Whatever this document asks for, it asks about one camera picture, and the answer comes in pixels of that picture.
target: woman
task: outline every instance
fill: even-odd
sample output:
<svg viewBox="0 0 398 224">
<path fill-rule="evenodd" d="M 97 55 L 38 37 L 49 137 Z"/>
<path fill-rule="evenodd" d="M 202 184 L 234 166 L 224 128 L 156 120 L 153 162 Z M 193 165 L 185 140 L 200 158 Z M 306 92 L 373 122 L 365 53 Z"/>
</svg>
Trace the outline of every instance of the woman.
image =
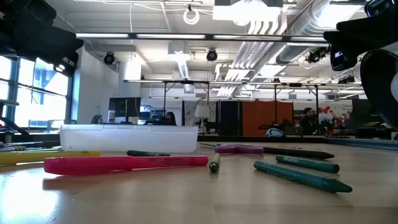
<svg viewBox="0 0 398 224">
<path fill-rule="evenodd" d="M 167 112 L 165 115 L 165 119 L 166 119 L 166 125 L 172 125 L 172 126 L 177 125 L 175 123 L 175 116 L 173 112 Z"/>
</svg>

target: orange wall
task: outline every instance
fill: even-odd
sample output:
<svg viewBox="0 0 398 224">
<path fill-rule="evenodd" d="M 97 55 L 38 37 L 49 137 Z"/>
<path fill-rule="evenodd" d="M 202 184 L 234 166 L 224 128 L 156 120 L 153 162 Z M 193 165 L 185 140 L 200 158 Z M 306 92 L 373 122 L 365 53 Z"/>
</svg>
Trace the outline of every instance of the orange wall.
<svg viewBox="0 0 398 224">
<path fill-rule="evenodd" d="M 277 122 L 292 121 L 293 103 L 277 102 Z M 275 101 L 243 102 L 243 135 L 265 136 L 267 130 L 259 130 L 261 125 L 271 125 L 275 120 Z"/>
</svg>

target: yellow marker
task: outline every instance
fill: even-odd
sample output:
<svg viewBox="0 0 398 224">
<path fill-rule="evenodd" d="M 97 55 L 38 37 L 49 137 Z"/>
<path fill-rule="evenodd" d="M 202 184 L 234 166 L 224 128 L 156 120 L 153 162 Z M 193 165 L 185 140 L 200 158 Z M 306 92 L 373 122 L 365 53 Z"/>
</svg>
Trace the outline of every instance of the yellow marker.
<svg viewBox="0 0 398 224">
<path fill-rule="evenodd" d="M 0 165 L 15 165 L 20 162 L 41 162 L 52 157 L 100 156 L 99 151 L 84 152 L 0 152 Z"/>
</svg>

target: plastic container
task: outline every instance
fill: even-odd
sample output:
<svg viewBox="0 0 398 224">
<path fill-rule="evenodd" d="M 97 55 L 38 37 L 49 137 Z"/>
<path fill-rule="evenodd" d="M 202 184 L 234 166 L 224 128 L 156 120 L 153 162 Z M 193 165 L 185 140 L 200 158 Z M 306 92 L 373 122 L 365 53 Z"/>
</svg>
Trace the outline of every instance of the plastic container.
<svg viewBox="0 0 398 224">
<path fill-rule="evenodd" d="M 188 126 L 64 124 L 60 131 L 66 151 L 188 153 L 196 149 L 197 139 L 197 128 Z"/>
</svg>

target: table surface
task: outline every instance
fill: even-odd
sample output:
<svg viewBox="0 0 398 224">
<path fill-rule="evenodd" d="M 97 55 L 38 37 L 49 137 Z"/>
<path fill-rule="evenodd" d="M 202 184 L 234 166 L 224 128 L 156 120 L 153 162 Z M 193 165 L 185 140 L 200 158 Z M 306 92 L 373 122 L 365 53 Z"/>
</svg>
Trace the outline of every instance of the table surface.
<svg viewBox="0 0 398 224">
<path fill-rule="evenodd" d="M 20 164 L 0 167 L 0 223 L 397 223 L 398 152 L 258 145 L 332 153 L 339 174 L 293 168 L 337 178 L 353 192 L 331 194 L 253 167 L 275 164 L 270 154 L 222 156 L 218 174 L 203 166 L 65 177 L 45 173 L 42 163 Z M 213 155 L 199 144 L 194 154 Z"/>
</svg>

